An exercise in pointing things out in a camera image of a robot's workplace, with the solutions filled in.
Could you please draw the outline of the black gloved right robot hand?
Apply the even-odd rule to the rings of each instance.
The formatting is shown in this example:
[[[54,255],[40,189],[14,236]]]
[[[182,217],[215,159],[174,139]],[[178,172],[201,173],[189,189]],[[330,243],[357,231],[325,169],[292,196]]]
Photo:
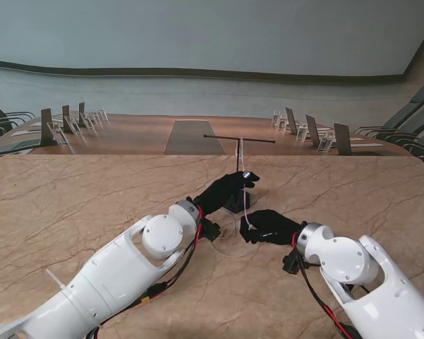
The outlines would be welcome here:
[[[293,235],[302,230],[301,224],[275,210],[257,210],[241,217],[240,235],[248,243],[267,242],[291,245]]]

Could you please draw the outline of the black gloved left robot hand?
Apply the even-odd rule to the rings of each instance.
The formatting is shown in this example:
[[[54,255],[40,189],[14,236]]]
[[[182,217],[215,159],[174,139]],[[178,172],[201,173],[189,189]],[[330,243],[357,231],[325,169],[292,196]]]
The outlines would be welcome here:
[[[249,171],[225,174],[195,197],[193,203],[200,207],[203,216],[212,214],[222,208],[234,194],[243,188],[254,188],[255,183],[259,180],[259,176]]]

